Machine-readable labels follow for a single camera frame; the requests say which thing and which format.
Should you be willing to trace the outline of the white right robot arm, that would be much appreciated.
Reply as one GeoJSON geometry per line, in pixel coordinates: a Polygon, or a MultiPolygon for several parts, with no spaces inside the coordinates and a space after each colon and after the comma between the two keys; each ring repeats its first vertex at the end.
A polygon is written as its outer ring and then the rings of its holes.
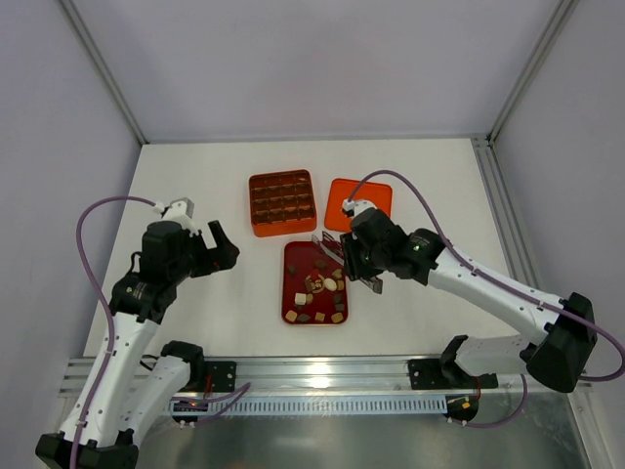
{"type": "Polygon", "coordinates": [[[503,321],[513,336],[454,337],[440,357],[449,379],[527,372],[553,391],[572,392],[597,343],[591,301],[548,294],[453,253],[427,229],[407,234],[368,200],[346,201],[351,230],[341,237],[350,279],[382,291],[380,274],[414,280],[461,298],[503,321]]]}

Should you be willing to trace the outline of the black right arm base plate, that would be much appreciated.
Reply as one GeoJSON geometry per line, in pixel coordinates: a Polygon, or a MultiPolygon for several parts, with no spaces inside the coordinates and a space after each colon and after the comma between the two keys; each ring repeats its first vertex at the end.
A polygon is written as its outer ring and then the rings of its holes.
{"type": "Polygon", "coordinates": [[[412,390],[429,391],[446,388],[438,359],[413,359],[407,362],[408,377],[412,390]]]}

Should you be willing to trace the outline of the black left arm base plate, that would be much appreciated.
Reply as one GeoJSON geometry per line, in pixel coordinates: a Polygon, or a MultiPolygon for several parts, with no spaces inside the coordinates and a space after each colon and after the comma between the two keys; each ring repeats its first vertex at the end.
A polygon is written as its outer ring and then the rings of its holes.
{"type": "Polygon", "coordinates": [[[205,394],[229,393],[235,390],[237,363],[235,361],[206,361],[205,394]]]}

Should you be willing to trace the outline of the white square chocolate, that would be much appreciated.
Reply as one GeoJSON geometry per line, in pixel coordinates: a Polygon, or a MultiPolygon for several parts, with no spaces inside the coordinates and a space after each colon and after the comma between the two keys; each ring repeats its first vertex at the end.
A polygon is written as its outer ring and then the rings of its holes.
{"type": "Polygon", "coordinates": [[[294,303],[296,305],[304,305],[306,303],[307,295],[304,293],[296,293],[294,297],[294,303]]]}

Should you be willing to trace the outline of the metal tongs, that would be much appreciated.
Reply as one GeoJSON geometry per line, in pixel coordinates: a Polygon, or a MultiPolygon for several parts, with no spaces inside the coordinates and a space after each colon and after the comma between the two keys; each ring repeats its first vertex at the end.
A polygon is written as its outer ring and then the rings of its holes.
{"type": "Polygon", "coordinates": [[[313,234],[312,242],[343,267],[345,277],[349,281],[359,281],[375,294],[383,293],[383,281],[379,278],[382,272],[367,263],[363,253],[350,239],[344,243],[343,235],[336,239],[330,233],[323,231],[321,236],[313,234]]]}

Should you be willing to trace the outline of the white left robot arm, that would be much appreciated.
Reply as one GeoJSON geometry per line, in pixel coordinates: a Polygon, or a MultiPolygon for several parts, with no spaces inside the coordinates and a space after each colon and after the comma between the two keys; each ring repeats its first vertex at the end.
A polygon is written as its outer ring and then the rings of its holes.
{"type": "Polygon", "coordinates": [[[215,240],[175,221],[150,224],[130,270],[112,288],[111,324],[85,386],[60,430],[40,437],[36,456],[49,468],[133,468],[149,428],[170,399],[206,375],[201,347],[167,343],[148,378],[131,388],[146,347],[188,278],[232,269],[239,255],[221,224],[215,240]]]}

